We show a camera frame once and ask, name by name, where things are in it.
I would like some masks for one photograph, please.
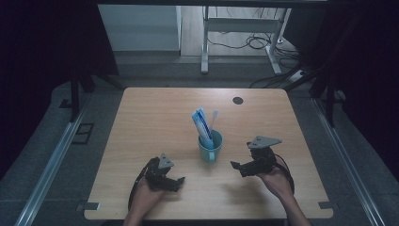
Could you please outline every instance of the metal frame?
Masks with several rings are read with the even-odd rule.
[[[203,18],[203,44],[201,54],[201,72],[208,73],[208,33],[209,32],[246,32],[246,33],[272,33],[270,46],[265,51],[272,64],[275,74],[281,74],[279,63],[276,61],[274,52],[279,40],[279,34],[284,25],[287,8],[282,9],[278,20],[267,19],[232,19],[232,18],[209,18],[209,7],[205,7]]]

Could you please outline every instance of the cable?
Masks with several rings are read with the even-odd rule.
[[[259,36],[255,36],[255,33],[252,33],[252,35],[250,35],[250,36],[247,38],[247,40],[246,40],[247,44],[242,45],[242,46],[229,46],[229,45],[227,45],[227,44],[213,42],[213,41],[211,41],[211,40],[209,40],[209,39],[208,39],[208,41],[209,41],[210,43],[214,44],[214,45],[221,45],[221,46],[228,47],[228,48],[231,48],[231,49],[242,49],[242,48],[244,48],[244,47],[246,47],[246,46],[249,46],[250,48],[256,49],[256,50],[263,49],[266,45],[268,45],[268,44],[271,43],[271,41],[270,41],[270,40],[267,40],[266,38],[259,37]],[[261,46],[259,46],[259,47],[254,46],[254,45],[252,44],[253,41],[257,41],[258,43],[261,44]]]

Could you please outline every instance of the human hand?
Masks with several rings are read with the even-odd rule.
[[[164,190],[151,189],[147,179],[141,178],[132,200],[132,207],[123,225],[139,225],[143,217],[161,200],[164,193]]]
[[[277,162],[287,169],[284,161],[277,155],[276,158]],[[269,173],[258,173],[256,175],[262,179],[267,189],[280,200],[294,196],[290,183],[281,169],[274,167]]]

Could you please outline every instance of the aluminum rail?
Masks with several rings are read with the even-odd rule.
[[[341,163],[343,164],[343,169],[345,170],[348,179],[355,190],[355,193],[358,195],[359,201],[364,208],[364,212],[366,213],[367,218],[374,226],[384,226],[385,225],[384,220],[379,214],[378,208],[373,200],[373,197],[371,196],[366,185],[362,182],[358,174],[358,171],[353,165],[352,160],[350,159],[337,132],[335,131],[334,128],[330,126],[330,124],[326,120],[326,117],[324,115],[324,108],[321,106],[320,102],[315,100],[314,98],[312,99],[312,101],[318,110],[320,121],[325,127],[328,137],[331,139],[334,149],[337,152],[341,160]]]
[[[79,127],[80,121],[83,119],[86,113],[89,100],[90,94],[85,99],[81,111],[77,115],[75,121],[68,123],[61,139],[56,145],[56,148],[50,160],[48,161],[43,173],[41,174],[41,177],[36,183],[36,186],[33,189],[29,199],[27,200],[24,210],[21,212],[15,225],[32,225],[33,220],[35,219],[35,216],[38,213],[45,196],[47,195],[47,191],[49,190],[54,178],[56,177],[56,173],[58,172],[59,166],[64,159],[65,153],[70,147],[73,136],[76,133],[77,128]]]

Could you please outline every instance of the black curtain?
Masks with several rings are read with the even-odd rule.
[[[374,1],[340,55],[343,109],[399,180],[399,15]]]
[[[73,74],[83,82],[118,69],[93,3],[1,1],[0,34],[3,177],[40,123],[56,86]]]

